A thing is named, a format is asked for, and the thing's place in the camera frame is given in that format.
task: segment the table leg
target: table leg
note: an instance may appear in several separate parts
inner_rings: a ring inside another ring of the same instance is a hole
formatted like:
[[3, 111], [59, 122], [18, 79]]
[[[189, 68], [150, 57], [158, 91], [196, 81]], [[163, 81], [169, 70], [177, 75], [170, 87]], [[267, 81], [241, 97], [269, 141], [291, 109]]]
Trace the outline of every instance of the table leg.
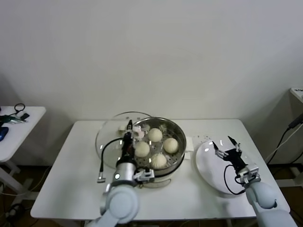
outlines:
[[0, 168], [0, 180], [6, 183], [8, 187], [13, 189], [17, 193], [27, 192], [26, 188], [23, 187], [18, 181], [16, 181], [11, 175], [6, 173], [2, 168]]
[[11, 170], [13, 170], [15, 173], [20, 173], [20, 169], [12, 162], [12, 161], [6, 161], [4, 163], [8, 168], [10, 168]]

